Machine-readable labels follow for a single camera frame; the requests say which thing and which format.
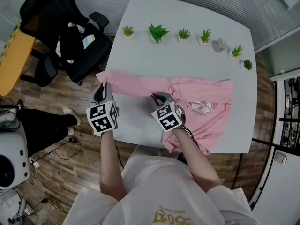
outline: artificial plant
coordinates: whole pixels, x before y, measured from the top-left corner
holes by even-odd
[[[251,70],[252,69],[252,62],[248,59],[244,60],[244,67],[247,70]]]
[[[178,31],[178,35],[181,40],[188,40],[188,38],[191,37],[191,34],[188,31],[188,29],[180,29]]]
[[[123,34],[126,36],[126,37],[130,37],[132,34],[134,34],[134,31],[133,31],[133,27],[132,26],[124,26],[122,28],[122,31],[123,31]]]
[[[155,42],[158,44],[161,39],[162,36],[166,35],[169,31],[166,31],[166,28],[162,28],[162,25],[159,25],[157,27],[154,27],[152,24],[149,27],[149,31],[150,34],[152,35],[153,39],[155,40]]]
[[[200,38],[203,43],[208,43],[210,40],[211,31],[210,29],[207,29],[206,31],[203,30],[203,33],[201,34]]]
[[[238,47],[235,47],[231,52],[232,56],[235,58],[237,58],[238,56],[241,56],[243,49],[244,48],[242,47],[241,44]]]

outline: pink t-shirt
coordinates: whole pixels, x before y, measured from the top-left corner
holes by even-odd
[[[204,154],[209,154],[223,134],[231,116],[233,83],[190,77],[141,77],[122,71],[96,74],[101,83],[110,83],[112,91],[124,95],[151,96],[167,92],[184,109],[185,126],[191,130]],[[170,151],[180,151],[175,135],[163,134],[163,145]]]

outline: cartoon graphic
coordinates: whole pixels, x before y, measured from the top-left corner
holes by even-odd
[[[187,103],[187,107],[191,106],[192,110],[202,111],[204,113],[211,113],[217,108],[217,103],[211,103],[206,101],[193,101]]]

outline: black pants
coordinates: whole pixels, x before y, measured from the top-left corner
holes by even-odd
[[[68,136],[68,127],[77,124],[73,115],[56,115],[37,109],[17,111],[27,140],[28,156],[44,150]]]

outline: white shoe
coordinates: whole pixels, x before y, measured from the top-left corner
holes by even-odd
[[[73,134],[74,134],[74,128],[68,127],[68,128],[67,128],[67,134],[68,134],[68,135],[73,135]]]
[[[67,115],[67,114],[73,115],[76,118],[76,120],[77,120],[77,124],[76,125],[80,125],[81,124],[81,119],[78,117],[78,115],[71,108],[64,107],[62,109],[62,111],[63,111],[63,113],[65,115]]]

